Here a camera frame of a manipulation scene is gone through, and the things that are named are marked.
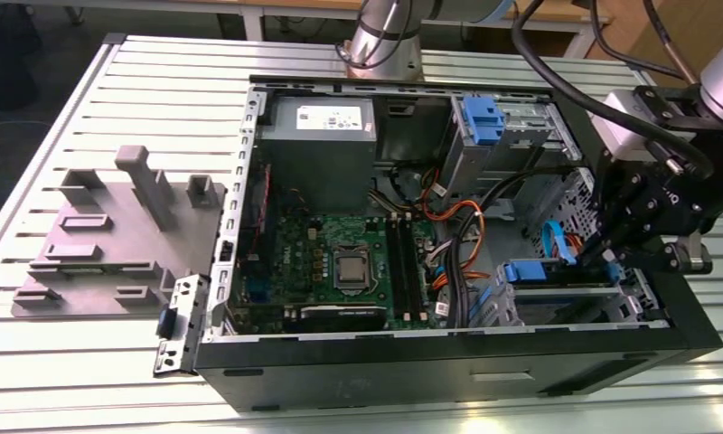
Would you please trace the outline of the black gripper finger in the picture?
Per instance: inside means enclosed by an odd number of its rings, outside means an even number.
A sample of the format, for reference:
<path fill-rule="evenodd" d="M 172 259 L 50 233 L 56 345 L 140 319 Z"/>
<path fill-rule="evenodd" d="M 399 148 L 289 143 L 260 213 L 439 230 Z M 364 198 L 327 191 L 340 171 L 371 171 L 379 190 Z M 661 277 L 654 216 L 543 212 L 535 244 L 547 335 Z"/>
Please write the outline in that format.
<path fill-rule="evenodd" d="M 628 237 L 628 214 L 630 197 L 640 190 L 640 182 L 632 181 L 636 173 L 629 171 L 628 162 L 614 160 L 605 153 L 595 169 L 595 190 L 592 208 L 595 210 L 595 233 L 591 235 L 577 263 L 588 267 L 599 261 L 603 254 L 618 247 Z"/>
<path fill-rule="evenodd" d="M 614 249 L 618 261 L 629 268 L 680 274 L 710 274 L 712 255 L 696 231 L 672 242 L 649 243 L 648 247 Z"/>

